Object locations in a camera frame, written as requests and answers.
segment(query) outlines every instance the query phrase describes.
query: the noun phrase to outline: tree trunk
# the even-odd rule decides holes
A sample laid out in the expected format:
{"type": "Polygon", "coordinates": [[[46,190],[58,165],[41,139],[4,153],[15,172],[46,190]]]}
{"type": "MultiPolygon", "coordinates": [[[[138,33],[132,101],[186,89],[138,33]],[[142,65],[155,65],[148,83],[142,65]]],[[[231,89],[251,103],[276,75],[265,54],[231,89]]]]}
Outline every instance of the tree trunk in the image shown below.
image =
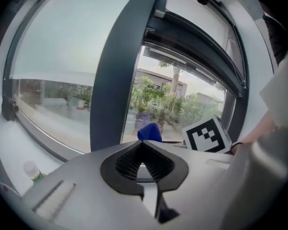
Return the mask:
{"type": "Polygon", "coordinates": [[[180,73],[180,69],[178,67],[173,66],[173,80],[172,80],[171,89],[169,91],[170,94],[176,95],[178,81],[179,81],[179,73],[180,73]]]}

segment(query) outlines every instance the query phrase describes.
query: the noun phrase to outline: person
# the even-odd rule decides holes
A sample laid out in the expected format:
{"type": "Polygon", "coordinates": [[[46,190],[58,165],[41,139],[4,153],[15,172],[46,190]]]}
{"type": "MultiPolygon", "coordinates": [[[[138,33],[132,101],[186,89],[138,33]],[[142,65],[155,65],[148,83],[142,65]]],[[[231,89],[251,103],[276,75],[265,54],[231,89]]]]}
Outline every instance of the person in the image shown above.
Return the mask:
{"type": "MultiPolygon", "coordinates": [[[[259,0],[264,11],[263,20],[269,33],[273,54],[280,68],[280,62],[288,52],[288,0],[259,0]]],[[[233,144],[235,153],[240,144],[251,143],[261,135],[274,130],[276,124],[269,111],[265,113],[257,126],[243,139],[233,144]]]]}

